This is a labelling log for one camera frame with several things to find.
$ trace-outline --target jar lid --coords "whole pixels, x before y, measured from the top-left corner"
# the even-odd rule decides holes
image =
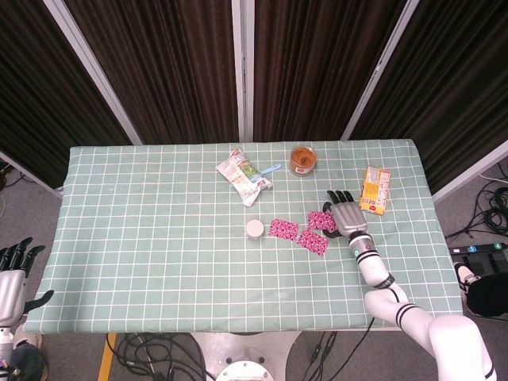
[[[245,234],[250,238],[260,238],[263,235],[264,226],[260,220],[251,220],[245,226]]]

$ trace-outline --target black power strip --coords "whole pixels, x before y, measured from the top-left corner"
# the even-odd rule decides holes
[[[454,262],[463,262],[477,275],[508,272],[504,250],[507,244],[472,244],[458,248],[448,248]]]

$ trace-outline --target metal base plate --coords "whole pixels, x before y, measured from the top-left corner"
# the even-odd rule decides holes
[[[274,379],[263,365],[253,361],[237,361],[223,369],[216,381],[274,381]]]
[[[300,331],[263,332],[253,335],[192,333],[205,357],[206,369],[215,377],[224,373],[230,364],[238,363],[243,367],[243,363],[248,364],[252,361],[261,365],[268,376],[277,381],[286,379],[287,357],[299,335]],[[251,364],[251,368],[255,371],[254,365]],[[245,376],[242,377],[244,378],[235,379],[250,380]],[[269,378],[262,378],[262,380],[270,381]]]

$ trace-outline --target snack bag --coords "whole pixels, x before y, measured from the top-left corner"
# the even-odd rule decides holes
[[[367,212],[383,215],[387,208],[389,185],[390,171],[368,167],[360,197],[360,208]]]
[[[216,169],[235,187],[247,207],[252,206],[263,189],[271,188],[271,183],[245,159],[239,148],[231,152],[229,158],[217,165]]]

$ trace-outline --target dark fabric panel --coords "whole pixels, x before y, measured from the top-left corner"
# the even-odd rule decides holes
[[[421,2],[352,139],[413,139],[432,192],[508,139],[507,11]]]
[[[0,149],[51,187],[69,148],[130,144],[43,2],[0,2]]]
[[[256,1],[254,139],[337,140],[404,1]]]
[[[238,141],[230,0],[66,0],[146,144]]]

